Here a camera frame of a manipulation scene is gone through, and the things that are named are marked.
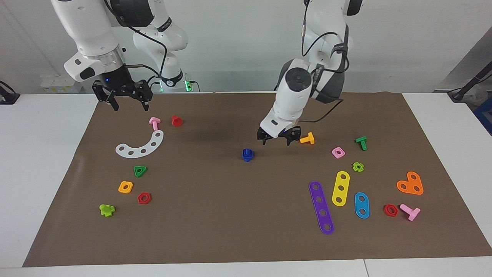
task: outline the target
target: toy piece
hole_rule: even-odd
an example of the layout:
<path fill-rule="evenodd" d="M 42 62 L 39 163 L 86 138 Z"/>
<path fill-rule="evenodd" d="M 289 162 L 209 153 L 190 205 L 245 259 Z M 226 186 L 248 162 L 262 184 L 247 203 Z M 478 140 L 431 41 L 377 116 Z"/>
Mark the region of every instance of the toy piece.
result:
<path fill-rule="evenodd" d="M 384 213 L 387 216 L 395 217 L 398 214 L 398 209 L 393 204 L 386 204 L 386 206 L 384 206 Z"/>
<path fill-rule="evenodd" d="M 142 177 L 145 172 L 147 172 L 147 167 L 136 166 L 133 168 L 133 173 L 135 173 L 137 178 Z"/>
<path fill-rule="evenodd" d="M 113 213 L 115 212 L 116 209 L 114 206 L 101 204 L 99 206 L 99 210 L 101 210 L 101 215 L 104 215 L 106 217 L 111 217 L 113 216 Z"/>
<path fill-rule="evenodd" d="M 137 199 L 138 199 L 138 203 L 147 205 L 152 200 L 152 197 L 150 193 L 142 192 Z"/>
<path fill-rule="evenodd" d="M 361 164 L 361 163 L 358 163 L 358 162 L 355 162 L 353 164 L 354 167 L 352 167 L 352 169 L 355 171 L 355 172 L 358 172 L 358 173 L 361 173 L 362 171 L 364 171 L 364 165 Z"/>
<path fill-rule="evenodd" d="M 173 124 L 174 127 L 179 127 L 183 125 L 183 120 L 179 116 L 173 115 L 171 116 L 171 124 Z"/>
<path fill-rule="evenodd" d="M 243 160 L 245 162 L 249 162 L 253 159 L 253 156 L 254 156 L 254 152 L 253 150 L 249 149 L 249 148 L 246 148 L 246 149 L 243 149 Z"/>
<path fill-rule="evenodd" d="M 420 209 L 419 208 L 415 208 L 415 209 L 410 209 L 407 205 L 405 204 L 401 204 L 400 205 L 400 209 L 402 209 L 404 212 L 408 213 L 408 220 L 410 221 L 413 221 L 417 215 L 420 213 Z"/>
<path fill-rule="evenodd" d="M 337 147 L 337 148 L 332 150 L 332 154 L 333 154 L 333 156 L 335 156 L 335 158 L 339 159 L 339 158 L 345 156 L 345 151 L 342 148 Z"/>
<path fill-rule="evenodd" d="M 325 235 L 332 234 L 335 231 L 335 227 L 330 210 L 328 210 L 323 187 L 319 182 L 314 181 L 309 184 L 309 191 L 314 210 L 316 211 L 316 217 L 318 218 L 319 229 Z"/>
<path fill-rule="evenodd" d="M 340 171 L 335 179 L 335 188 L 333 189 L 332 202 L 335 206 L 342 207 L 347 201 L 348 184 L 350 175 L 345 171 Z"/>
<path fill-rule="evenodd" d="M 360 137 L 358 139 L 355 140 L 356 143 L 360 143 L 361 144 L 361 147 L 362 147 L 362 150 L 363 151 L 366 151 L 368 149 L 368 146 L 366 145 L 366 140 L 368 140 L 367 137 Z"/>
<path fill-rule="evenodd" d="M 420 176 L 410 171 L 406 174 L 408 181 L 398 181 L 397 188 L 401 192 L 422 195 L 424 193 L 424 187 L 422 185 L 422 181 L 420 180 Z"/>
<path fill-rule="evenodd" d="M 149 120 L 149 124 L 152 125 L 154 131 L 159 130 L 159 128 L 157 127 L 158 123 L 160 123 L 160 119 L 157 117 L 151 117 L 151 119 Z"/>
<path fill-rule="evenodd" d="M 307 134 L 307 137 L 301 139 L 301 143 L 306 143 L 306 142 L 314 144 L 314 136 L 312 135 L 311 132 Z"/>
<path fill-rule="evenodd" d="M 131 189 L 133 188 L 133 183 L 128 182 L 128 181 L 123 181 L 120 184 L 120 187 L 118 188 L 118 191 L 121 193 L 130 193 Z"/>
<path fill-rule="evenodd" d="M 134 148 L 128 146 L 126 143 L 122 143 L 116 146 L 116 153 L 124 158 L 136 159 L 149 155 L 154 152 L 162 140 L 164 139 L 164 132 L 161 130 L 154 131 L 152 133 L 151 140 L 142 147 Z"/>
<path fill-rule="evenodd" d="M 362 219 L 370 216 L 369 197 L 363 192 L 355 194 L 355 214 Z"/>

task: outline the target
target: green triangular nut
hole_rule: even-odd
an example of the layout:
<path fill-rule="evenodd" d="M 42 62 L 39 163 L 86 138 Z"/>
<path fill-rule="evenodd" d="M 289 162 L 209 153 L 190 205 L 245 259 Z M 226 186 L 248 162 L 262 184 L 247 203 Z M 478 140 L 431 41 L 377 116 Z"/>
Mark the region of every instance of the green triangular nut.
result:
<path fill-rule="evenodd" d="M 142 175 L 147 171 L 147 167 L 134 167 L 133 168 L 133 173 L 135 173 L 135 176 L 137 178 L 142 177 Z"/>

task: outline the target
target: white table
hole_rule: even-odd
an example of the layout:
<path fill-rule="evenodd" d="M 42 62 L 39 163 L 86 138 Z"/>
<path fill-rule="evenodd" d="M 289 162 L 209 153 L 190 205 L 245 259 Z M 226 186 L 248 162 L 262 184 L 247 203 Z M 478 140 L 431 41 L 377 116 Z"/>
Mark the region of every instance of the white table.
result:
<path fill-rule="evenodd" d="M 492 137 L 445 94 L 404 97 L 492 243 Z M 94 95 L 22 95 L 0 106 L 0 276 L 492 276 L 492 257 L 20 268 L 96 103 Z"/>

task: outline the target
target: white curved plate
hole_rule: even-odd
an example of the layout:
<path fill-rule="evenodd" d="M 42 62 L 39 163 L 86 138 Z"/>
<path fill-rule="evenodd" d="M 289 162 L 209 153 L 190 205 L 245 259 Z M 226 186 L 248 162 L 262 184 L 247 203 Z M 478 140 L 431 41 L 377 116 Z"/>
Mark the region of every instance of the white curved plate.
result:
<path fill-rule="evenodd" d="M 116 146 L 116 153 L 124 158 L 136 159 L 149 155 L 154 152 L 164 139 L 164 132 L 161 130 L 152 133 L 151 140 L 142 147 L 133 148 L 126 143 Z"/>

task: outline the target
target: brown mat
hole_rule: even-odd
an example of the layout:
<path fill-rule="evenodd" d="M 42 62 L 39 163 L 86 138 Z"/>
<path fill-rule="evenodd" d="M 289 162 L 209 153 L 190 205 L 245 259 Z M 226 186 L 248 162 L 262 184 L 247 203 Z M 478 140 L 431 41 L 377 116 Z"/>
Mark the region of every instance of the brown mat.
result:
<path fill-rule="evenodd" d="M 400 94 L 343 94 L 345 102 L 324 121 L 303 123 L 316 144 L 256 140 L 274 94 L 155 95 L 151 111 L 118 99 L 120 111 L 99 104 L 72 164 L 24 262 L 25 267 L 202 262 L 425 258 L 492 255 L 475 220 Z M 330 105 L 310 101 L 303 118 Z M 184 125 L 170 124 L 173 114 Z M 116 145 L 148 142 L 151 116 L 163 119 L 162 145 L 151 155 L 125 159 Z M 368 151 L 355 138 L 367 136 Z M 341 146 L 337 160 L 331 150 Z M 254 159 L 241 159 L 252 148 Z M 362 173 L 352 163 L 365 165 Z M 141 178 L 134 166 L 147 166 Z M 338 171 L 350 173 L 347 203 L 331 194 Z M 422 178 L 421 196 L 396 188 L 408 171 Z M 118 192 L 123 180 L 130 194 Z M 319 181 L 335 225 L 320 232 L 308 185 Z M 152 194 L 148 205 L 137 196 Z M 365 192 L 371 216 L 354 212 Z M 410 222 L 387 203 L 422 211 Z M 113 217 L 99 205 L 116 207 Z"/>

